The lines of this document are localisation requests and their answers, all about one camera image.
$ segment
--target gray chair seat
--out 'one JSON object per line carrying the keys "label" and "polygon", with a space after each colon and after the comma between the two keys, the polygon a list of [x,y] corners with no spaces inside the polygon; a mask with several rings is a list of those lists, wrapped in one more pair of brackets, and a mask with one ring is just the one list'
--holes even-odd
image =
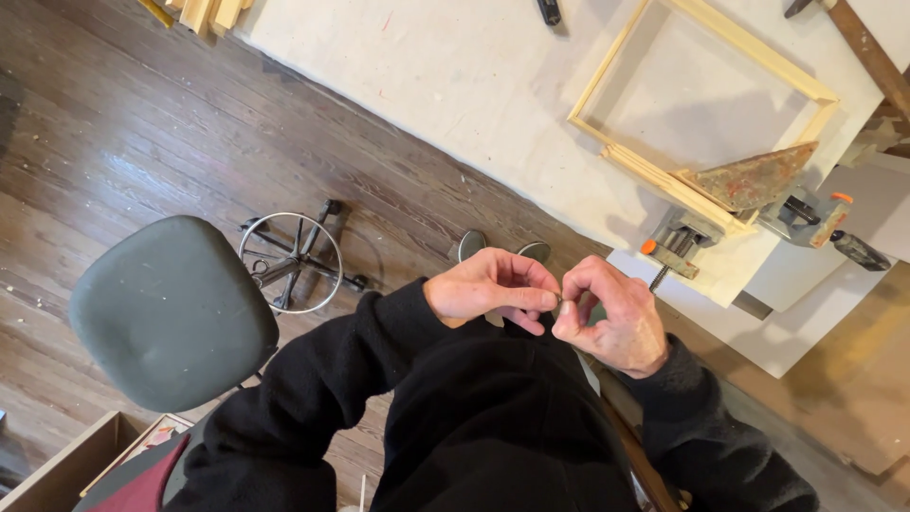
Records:
{"label": "gray chair seat", "polygon": [[225,393],[278,346],[275,317],[228,240],[189,216],[106,252],[76,284],[69,318],[114,385],[162,413]]}

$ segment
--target sleeve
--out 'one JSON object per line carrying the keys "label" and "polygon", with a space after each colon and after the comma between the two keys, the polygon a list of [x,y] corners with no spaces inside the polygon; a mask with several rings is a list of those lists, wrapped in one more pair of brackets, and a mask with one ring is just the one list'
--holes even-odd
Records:
{"label": "sleeve", "polygon": [[186,485],[167,512],[336,509],[335,472],[322,460],[367,398],[390,391],[421,351],[450,329],[423,295],[425,278],[354,314],[323,323],[271,360],[262,384],[237,391],[209,419],[187,458]]}
{"label": "sleeve", "polygon": [[668,334],[654,375],[623,377],[642,405],[642,444],[654,468],[694,496],[690,510],[814,511],[818,495],[758,429],[723,406],[717,378]]}

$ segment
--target black fleece jacket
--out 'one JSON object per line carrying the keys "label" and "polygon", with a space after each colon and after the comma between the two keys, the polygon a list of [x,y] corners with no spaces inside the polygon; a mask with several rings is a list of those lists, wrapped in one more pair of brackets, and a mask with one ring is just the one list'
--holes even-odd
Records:
{"label": "black fleece jacket", "polygon": [[[231,395],[187,460],[167,512],[336,509],[322,460],[367,398],[395,389],[371,510],[635,511],[629,467],[566,343],[483,319],[450,330],[422,283],[320,325]],[[673,336],[657,374],[626,379],[653,465],[694,510],[812,511],[812,488],[758,430],[730,417],[717,381]]]}

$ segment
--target left hand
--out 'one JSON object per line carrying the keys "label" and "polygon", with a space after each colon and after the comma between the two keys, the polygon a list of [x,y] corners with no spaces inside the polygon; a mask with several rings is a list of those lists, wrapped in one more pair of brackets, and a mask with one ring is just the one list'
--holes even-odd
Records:
{"label": "left hand", "polygon": [[556,308],[559,292],[543,265],[492,247],[423,284],[430,308],[452,329],[495,310],[537,336],[545,332],[537,320]]}

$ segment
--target table surface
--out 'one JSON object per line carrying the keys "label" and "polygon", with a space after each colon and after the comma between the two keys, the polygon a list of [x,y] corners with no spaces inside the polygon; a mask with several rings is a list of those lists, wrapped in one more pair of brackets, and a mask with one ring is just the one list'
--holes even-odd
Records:
{"label": "table surface", "polygon": [[[599,159],[599,145],[565,118],[638,3],[560,0],[563,23],[554,31],[543,24],[530,0],[257,0],[239,20],[235,34],[509,186],[579,233],[634,251],[651,235],[669,203],[637,185],[619,164]],[[785,20],[789,3],[709,1],[841,98],[810,162],[809,183],[817,186],[882,94],[818,5]],[[910,3],[864,0],[854,2],[854,9],[898,67],[906,68]],[[705,73],[711,62],[725,58],[720,46],[698,45],[694,39],[690,43],[694,50],[684,58],[673,57],[684,66],[668,72],[685,68],[690,75],[692,69]],[[649,65],[651,75],[654,69]],[[649,126],[677,128],[655,130],[646,143],[673,153],[687,141],[701,151],[702,145],[719,140],[717,145],[729,151],[744,140],[765,144],[768,133],[787,131],[774,116],[760,116],[739,122],[753,132],[738,128],[735,137],[721,137],[729,133],[730,123],[716,118],[718,111],[749,112],[764,105],[789,115],[780,97],[762,90],[761,80],[743,82],[747,71],[740,71],[736,76],[724,71],[729,80],[695,84],[695,96],[691,87],[664,79],[660,108],[637,113]],[[628,121],[636,112],[626,108],[620,114]],[[678,128],[690,121],[698,128]],[[626,126],[637,128],[629,122]],[[701,131],[705,126],[712,131]],[[672,156],[674,161],[685,158]],[[779,241],[764,229],[728,238],[698,254],[695,263],[702,274],[688,284],[726,306]]]}

